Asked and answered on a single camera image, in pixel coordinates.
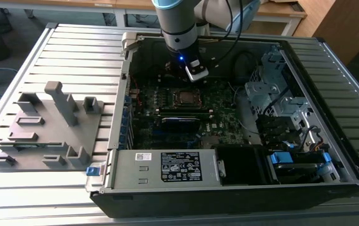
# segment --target black cable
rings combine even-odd
[[[229,6],[229,9],[230,9],[230,16],[231,16],[231,24],[230,24],[230,29],[227,31],[227,34],[222,38],[219,38],[218,40],[214,40],[214,41],[207,40],[207,41],[202,41],[201,43],[205,43],[205,42],[214,43],[214,42],[223,41],[229,37],[229,35],[231,34],[233,26],[234,26],[234,15],[233,15],[233,8],[231,8],[231,4],[230,4],[229,0],[226,0],[226,3],[227,3],[227,6]]]
[[[298,150],[302,151],[302,149],[305,148],[305,142],[306,142],[306,139],[307,139],[307,135],[310,134],[310,131],[319,128],[318,126],[313,125],[307,131],[305,132],[305,136],[303,136],[303,139],[301,140],[301,144],[299,144],[299,148]]]
[[[237,44],[238,44],[238,41],[239,41],[239,38],[241,38],[241,34],[242,34],[242,28],[243,28],[243,3],[242,3],[242,0],[239,0],[239,7],[241,7],[241,25],[239,25],[239,33],[238,33],[238,36],[237,36],[237,39],[234,41],[234,44],[231,46],[231,48],[229,49],[227,53],[222,56],[222,58],[217,61],[217,65],[214,67],[218,66],[218,64],[222,62],[222,60],[229,56],[229,54],[231,53],[231,51],[234,50]]]
[[[281,98],[286,95],[286,93],[289,92],[290,87],[287,87],[281,94],[278,95],[278,97],[273,100],[273,102],[270,103],[270,105],[266,107],[265,111],[263,111],[263,115],[267,113],[269,109],[275,105],[275,103],[281,100]]]
[[[258,60],[257,55],[251,51],[249,51],[246,49],[239,51],[235,54],[235,56],[233,57],[233,60],[231,60],[231,69],[233,69],[233,75],[231,76],[233,76],[233,78],[237,77],[235,69],[237,69],[237,62],[238,62],[241,56],[246,56],[247,58],[250,58],[250,56],[253,57],[253,60],[247,61],[249,62],[247,65],[250,64],[251,61],[255,61],[255,67],[253,68],[253,71],[257,69],[257,67],[259,67],[259,60]]]
[[[233,26],[234,26],[233,8],[231,8],[231,5],[230,5],[229,0],[226,0],[226,2],[227,2],[229,9],[230,9],[231,24],[230,24],[230,29],[229,29],[229,31],[227,31],[227,34],[225,35],[225,37],[222,37],[222,38],[219,39],[219,41],[223,41],[223,40],[229,37],[229,35],[231,34],[231,31],[233,31]]]

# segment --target aluminum extrusion table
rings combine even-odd
[[[123,57],[122,35],[127,31],[157,29],[115,28],[53,24],[43,32],[11,86],[0,100],[0,138],[8,134],[19,92],[41,92],[50,80],[65,83],[63,91],[77,100],[89,94],[106,102],[98,131],[94,162],[105,161],[110,126],[117,101]],[[274,36],[246,35],[273,39]],[[326,43],[314,38],[275,36],[287,40],[315,81],[331,111],[359,151],[359,84]],[[245,215],[189,216],[177,218],[111,219],[90,199],[85,172],[0,173],[0,225],[173,225],[269,219],[317,218],[359,215],[359,197],[334,200],[310,210],[266,212]]]

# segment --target wooden table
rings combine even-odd
[[[114,13],[119,27],[127,27],[127,14],[157,15],[151,0],[0,0],[0,8]],[[269,2],[261,6],[254,21],[286,23],[282,35],[293,36],[306,16],[289,3]]]
[[[127,14],[157,15],[151,0],[117,0],[114,5],[118,26],[127,26]],[[295,11],[289,3],[267,2],[261,5],[254,21],[286,23],[282,35],[293,36],[306,12]]]
[[[0,8],[114,13],[117,0],[0,0]]]

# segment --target gray plastic post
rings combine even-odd
[[[42,116],[19,117],[16,123],[19,125],[43,125],[46,120]]]
[[[59,166],[66,165],[66,160],[62,157],[62,155],[59,155],[59,154],[46,154],[45,159],[43,159],[43,163],[49,167],[59,167]]]
[[[78,118],[75,116],[73,106],[69,103],[66,95],[62,91],[63,84],[59,81],[50,81],[46,85],[46,93],[53,96],[57,108],[63,115],[70,126],[78,125]]]
[[[16,160],[7,155],[6,153],[0,153],[0,166],[12,166]]]
[[[22,110],[26,113],[30,113],[37,112],[35,105],[41,102],[42,100],[39,99],[37,93],[22,93],[16,104],[20,106]]]
[[[83,102],[86,114],[101,114],[102,109],[98,104],[97,97],[86,97]]]
[[[8,139],[15,141],[37,141],[39,135],[35,132],[12,132]]]
[[[90,155],[85,149],[85,147],[81,147],[79,154],[77,153],[75,149],[73,146],[70,146],[66,158],[71,161],[71,163],[75,166],[83,166],[87,165],[89,160],[90,160]]]
[[[71,108],[73,108],[73,111],[74,111],[74,112],[78,111],[78,110],[79,110],[79,107],[78,107],[78,104],[77,104],[77,101],[75,101],[75,99],[74,99],[73,94],[69,94],[69,95],[67,95],[67,102],[69,102],[69,104],[70,104],[70,106],[71,106]]]

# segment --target warning symbols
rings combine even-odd
[[[163,182],[202,181],[199,152],[162,153]]]
[[[170,172],[170,165],[163,165],[163,171]]]

